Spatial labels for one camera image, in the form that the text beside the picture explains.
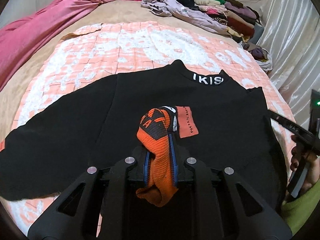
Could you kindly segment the person's right hand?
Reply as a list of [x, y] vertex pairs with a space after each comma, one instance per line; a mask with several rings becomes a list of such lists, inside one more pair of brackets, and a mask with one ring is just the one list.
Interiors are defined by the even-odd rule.
[[299, 194], [303, 195], [319, 181], [319, 157], [308, 146], [304, 146], [297, 136], [292, 135], [291, 139], [296, 145], [291, 150], [290, 170], [296, 172], [303, 160], [308, 166], [308, 172], [299, 191]]

